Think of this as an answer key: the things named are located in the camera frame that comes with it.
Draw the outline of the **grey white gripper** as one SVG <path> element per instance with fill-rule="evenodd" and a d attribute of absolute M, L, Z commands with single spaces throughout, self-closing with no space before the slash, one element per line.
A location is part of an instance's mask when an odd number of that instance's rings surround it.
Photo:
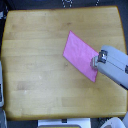
<path fill-rule="evenodd" d="M 91 67 L 93 69 L 97 69 L 98 67 L 98 57 L 93 57 L 92 60 L 91 60 Z"/>

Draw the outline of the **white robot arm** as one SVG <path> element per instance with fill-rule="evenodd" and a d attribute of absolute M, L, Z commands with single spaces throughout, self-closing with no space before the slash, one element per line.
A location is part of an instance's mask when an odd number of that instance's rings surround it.
<path fill-rule="evenodd" d="M 90 66 L 128 90 L 128 55 L 122 51 L 103 45 L 99 54 L 91 59 Z"/>

